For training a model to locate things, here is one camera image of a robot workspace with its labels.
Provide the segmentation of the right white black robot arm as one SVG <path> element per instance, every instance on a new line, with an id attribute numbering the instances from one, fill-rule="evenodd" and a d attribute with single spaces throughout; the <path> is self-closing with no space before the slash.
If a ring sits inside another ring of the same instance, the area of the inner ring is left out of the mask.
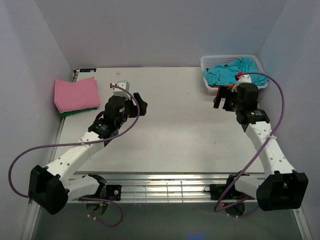
<path id="1" fill-rule="evenodd" d="M 255 159 L 260 159 L 265 178 L 258 180 L 241 170 L 231 174 L 224 191 L 225 196 L 237 199 L 251 197 L 257 200 L 263 211 L 298 209 L 302 205 L 308 177 L 297 172 L 283 154 L 271 127 L 267 113 L 258 107 L 258 87 L 252 83 L 241 83 L 235 90 L 221 86 L 213 101 L 217 109 L 224 100 L 223 109 L 235 112 L 236 120 L 256 149 Z"/>

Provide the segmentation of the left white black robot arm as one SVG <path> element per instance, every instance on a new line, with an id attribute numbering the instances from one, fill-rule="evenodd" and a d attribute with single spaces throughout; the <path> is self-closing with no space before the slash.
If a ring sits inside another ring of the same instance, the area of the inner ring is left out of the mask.
<path id="1" fill-rule="evenodd" d="M 109 200 L 107 183 L 101 176 L 87 174 L 74 180 L 71 176 L 118 136 L 120 128 L 129 118 L 145 116 L 147 107 L 138 92 L 133 93 L 133 97 L 110 97 L 78 145 L 72 146 L 45 167 L 37 165 L 31 170 L 28 196 L 51 215 L 61 211 L 69 200 Z"/>

